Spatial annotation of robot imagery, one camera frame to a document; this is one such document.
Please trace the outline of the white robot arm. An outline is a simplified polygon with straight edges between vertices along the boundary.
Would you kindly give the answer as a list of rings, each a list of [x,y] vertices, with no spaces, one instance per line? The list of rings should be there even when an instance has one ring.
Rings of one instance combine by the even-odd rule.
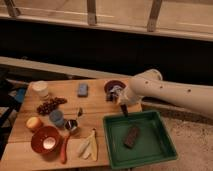
[[[164,81],[157,69],[137,74],[127,84],[110,80],[105,84],[104,91],[107,94],[116,93],[119,105],[130,106],[143,97],[152,97],[213,119],[213,86]]]

